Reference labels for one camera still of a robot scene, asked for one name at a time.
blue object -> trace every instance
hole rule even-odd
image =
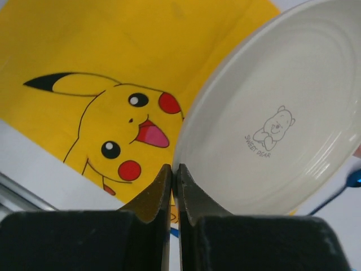
[[[346,180],[348,187],[361,187],[361,169],[351,173]]]
[[[175,228],[170,228],[170,234],[172,234],[175,237],[179,238],[179,230],[177,230]]]
[[[309,216],[313,216],[315,213],[317,213],[319,210],[321,210],[323,207],[325,207],[331,201],[336,199],[348,187],[352,187],[352,188],[361,187],[361,169],[358,169],[357,171],[349,174],[347,179],[346,179],[345,185],[338,192],[336,192],[335,194],[330,196],[324,203],[322,203],[320,206],[318,206],[312,212],[310,212]]]

bear drawing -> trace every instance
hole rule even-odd
[[[278,108],[277,114],[268,119],[263,128],[254,134],[253,140],[262,144],[267,151],[270,151],[276,146],[277,141],[284,137],[284,134],[294,122],[295,119],[292,118],[291,112],[281,106]]]

pikachu eye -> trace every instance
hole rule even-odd
[[[143,107],[148,104],[149,99],[142,93],[133,93],[131,96],[129,96],[128,102],[132,106]]]
[[[120,154],[120,146],[114,141],[107,141],[102,145],[102,154],[105,158],[114,159]]]

yellow fabric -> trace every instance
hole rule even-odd
[[[183,116],[215,67],[278,13],[267,0],[9,0],[0,11],[0,118],[126,203],[171,163]],[[53,93],[23,85],[64,72],[80,74],[53,82]],[[148,104],[132,106],[132,93]],[[181,112],[160,108],[164,93]],[[147,116],[168,147],[133,141]],[[102,155],[106,141],[119,144],[118,157]],[[141,174],[124,183],[119,166],[129,160]]]
[[[293,210],[291,213],[289,213],[290,216],[294,216],[297,212],[297,209]]]

white plate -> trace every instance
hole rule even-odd
[[[173,168],[235,214],[282,215],[361,142],[361,1],[280,15],[214,72],[184,122]]]

